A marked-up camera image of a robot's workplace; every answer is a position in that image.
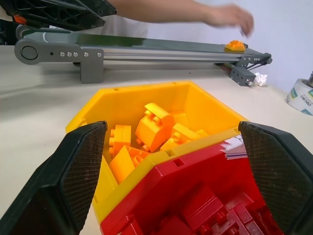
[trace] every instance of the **human arm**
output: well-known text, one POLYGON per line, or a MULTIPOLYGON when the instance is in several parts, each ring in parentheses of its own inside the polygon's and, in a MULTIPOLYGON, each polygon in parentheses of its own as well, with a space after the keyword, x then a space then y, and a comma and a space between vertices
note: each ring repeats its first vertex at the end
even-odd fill
POLYGON ((239 26, 245 35, 253 30, 253 17, 236 5, 208 6, 193 0, 109 0, 117 14, 132 20, 203 22, 211 26, 239 26))

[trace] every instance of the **gray bracket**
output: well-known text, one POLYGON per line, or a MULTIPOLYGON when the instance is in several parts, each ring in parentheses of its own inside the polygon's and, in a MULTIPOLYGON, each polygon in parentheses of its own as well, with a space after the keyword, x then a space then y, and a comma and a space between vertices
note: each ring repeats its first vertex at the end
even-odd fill
POLYGON ((102 83, 103 50, 95 47, 80 47, 76 44, 37 43, 30 39, 19 40, 14 49, 18 60, 27 65, 42 62, 80 63, 82 83, 102 83))
POLYGON ((250 72, 248 69, 254 65, 266 65, 272 62, 271 55, 268 53, 264 54, 251 54, 243 55, 236 65, 232 65, 229 77, 240 86, 252 86, 255 79, 255 74, 250 72))
POLYGON ((243 67, 234 66, 229 77, 240 86, 252 86, 255 74, 243 67))

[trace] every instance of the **red lego brick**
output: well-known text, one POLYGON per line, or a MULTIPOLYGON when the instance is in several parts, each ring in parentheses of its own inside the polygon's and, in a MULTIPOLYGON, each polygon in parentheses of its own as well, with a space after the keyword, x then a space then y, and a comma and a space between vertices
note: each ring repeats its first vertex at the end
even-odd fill
POLYGON ((212 228, 210 226, 208 226, 207 224, 204 224, 198 229, 198 233, 200 235, 211 235, 212 234, 212 228))
POLYGON ((226 222, 222 224, 216 223, 212 226, 212 235, 228 235, 228 232, 236 232, 236 221, 233 219, 233 217, 231 217, 230 214, 227 214, 226 216, 226 222))
POLYGON ((216 223, 218 212, 227 213, 223 203, 215 197, 208 203, 204 204, 202 208, 198 208, 192 217, 185 219, 187 220, 189 227, 195 231, 204 223, 207 223, 208 225, 216 223))
POLYGON ((283 232, 279 229, 277 223, 274 221, 268 207, 265 204, 253 204, 249 211, 252 218, 264 234, 283 235, 283 232))
POLYGON ((180 213, 188 220, 199 208, 214 198, 215 195, 211 189, 207 185, 200 184, 180 200, 178 205, 180 213))
POLYGON ((239 204, 236 207, 234 207, 234 211, 239 216, 239 218, 243 222, 243 224, 246 224, 252 220, 251 215, 246 210, 246 208, 243 206, 243 204, 239 204))
POLYGON ((150 235, 194 235, 194 233, 177 216, 173 216, 161 225, 157 232, 150 235))
POLYGON ((251 221, 246 224, 246 229, 249 231, 251 235, 264 235, 259 226, 255 223, 255 221, 251 221))
POLYGON ((236 221, 236 223, 238 225, 238 232, 239 232, 239 234, 240 235, 250 235, 250 233, 248 233, 247 229, 245 228, 244 224, 241 222, 240 218, 235 213, 235 211, 233 209, 231 209, 231 210, 228 211, 228 213, 236 221))

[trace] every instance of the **hand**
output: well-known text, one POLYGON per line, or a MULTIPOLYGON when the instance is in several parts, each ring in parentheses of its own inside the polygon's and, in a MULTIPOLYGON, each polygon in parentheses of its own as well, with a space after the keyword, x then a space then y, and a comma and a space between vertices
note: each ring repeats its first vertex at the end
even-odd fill
POLYGON ((253 16, 236 5, 205 8, 203 22, 215 26, 240 26, 242 32, 249 36, 254 27, 253 16))

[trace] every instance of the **white sleeve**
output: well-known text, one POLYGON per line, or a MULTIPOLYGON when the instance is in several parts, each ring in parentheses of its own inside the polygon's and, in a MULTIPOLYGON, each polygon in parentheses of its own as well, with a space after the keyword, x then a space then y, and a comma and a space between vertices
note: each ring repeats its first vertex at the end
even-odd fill
POLYGON ((13 21, 12 17, 7 15, 2 6, 0 6, 0 20, 13 21))

